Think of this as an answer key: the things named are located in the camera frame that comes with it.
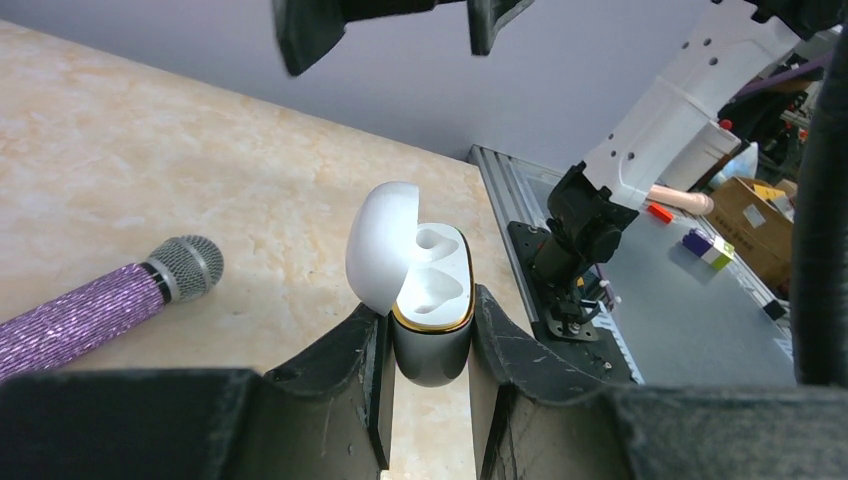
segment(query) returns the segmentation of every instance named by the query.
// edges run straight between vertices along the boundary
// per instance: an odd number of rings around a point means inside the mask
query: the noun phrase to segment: beige marble surface
[[[226,259],[208,297],[69,368],[282,363],[358,303],[345,240],[391,180],[421,186],[422,222],[462,230],[477,280],[529,329],[471,165],[2,22],[0,92],[0,319],[170,236]],[[466,375],[430,390],[399,374],[393,437],[385,478],[473,478]]]

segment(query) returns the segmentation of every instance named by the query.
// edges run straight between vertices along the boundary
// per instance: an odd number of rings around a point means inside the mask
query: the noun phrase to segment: gray wall
[[[0,18],[456,158],[473,143],[565,169],[709,0],[537,0],[473,58],[464,3],[348,26],[287,78],[270,0],[2,0]]]

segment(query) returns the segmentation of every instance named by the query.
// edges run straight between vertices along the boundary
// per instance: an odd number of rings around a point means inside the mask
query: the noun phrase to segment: purple glittery microphone
[[[224,257],[197,235],[171,238],[147,260],[121,267],[0,324],[0,381],[54,368],[162,311],[205,295],[221,279]]]

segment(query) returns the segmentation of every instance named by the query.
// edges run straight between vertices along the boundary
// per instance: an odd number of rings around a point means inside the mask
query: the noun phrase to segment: glittery purple handle
[[[64,365],[162,311],[143,267],[131,264],[0,325],[0,380]]]

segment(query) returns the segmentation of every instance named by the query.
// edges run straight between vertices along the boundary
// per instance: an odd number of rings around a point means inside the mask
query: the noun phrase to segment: table
[[[291,358],[357,305],[347,235],[392,180],[420,185],[422,222],[462,230],[476,278],[529,331],[472,165],[2,22],[0,91],[0,319],[171,236],[205,235],[226,260],[209,296],[69,369],[263,372]],[[467,375],[441,389],[397,379],[384,478],[474,478]]]
[[[505,241],[510,221],[545,226],[546,200],[561,174],[479,146],[469,158],[480,166]],[[640,215],[624,231],[603,266],[623,302],[593,323],[613,331],[640,383],[794,385],[791,339],[762,310],[774,295],[739,257],[715,272],[691,255],[680,245],[686,232],[715,229],[675,212],[670,225]],[[523,277],[518,284],[532,312]]]

